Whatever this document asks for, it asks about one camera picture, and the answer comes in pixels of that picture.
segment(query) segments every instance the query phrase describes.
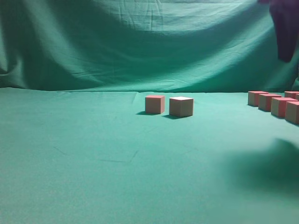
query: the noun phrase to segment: purple cloth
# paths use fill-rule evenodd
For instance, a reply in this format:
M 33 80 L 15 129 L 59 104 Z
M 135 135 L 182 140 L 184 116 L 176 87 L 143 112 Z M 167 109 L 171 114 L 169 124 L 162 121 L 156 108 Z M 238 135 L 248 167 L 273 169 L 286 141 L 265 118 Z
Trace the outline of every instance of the purple cloth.
M 277 37 L 278 58 L 290 62 L 299 34 L 299 0 L 258 0 L 258 2 L 270 3 L 270 13 Z

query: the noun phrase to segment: green tablecloth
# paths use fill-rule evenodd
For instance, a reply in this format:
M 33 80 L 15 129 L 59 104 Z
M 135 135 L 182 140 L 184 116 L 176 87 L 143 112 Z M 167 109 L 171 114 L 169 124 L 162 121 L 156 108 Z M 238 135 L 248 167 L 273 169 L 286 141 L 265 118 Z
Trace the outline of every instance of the green tablecloth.
M 246 93 L 0 89 L 1 224 L 297 224 L 299 128 Z

